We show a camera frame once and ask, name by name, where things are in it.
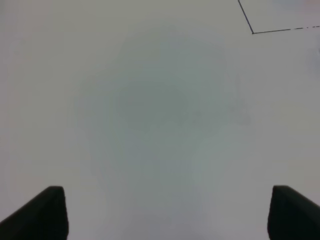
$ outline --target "black plastic part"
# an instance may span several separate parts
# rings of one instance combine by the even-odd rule
[[[65,191],[49,186],[0,222],[0,240],[66,240],[69,222]]]
[[[289,186],[274,186],[267,229],[271,240],[320,240],[320,207]]]

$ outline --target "white surface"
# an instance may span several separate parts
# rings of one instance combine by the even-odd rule
[[[241,0],[255,33],[320,26],[320,4],[315,0]]]
[[[266,240],[273,185],[320,203],[319,31],[251,35],[231,0],[0,9],[1,219],[62,185],[70,240]]]

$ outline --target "white floor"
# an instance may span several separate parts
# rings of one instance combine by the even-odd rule
[[[240,0],[255,33],[320,28],[317,0]]]
[[[273,185],[320,203],[319,37],[237,0],[1,1],[0,219],[61,185],[70,240],[267,240]]]

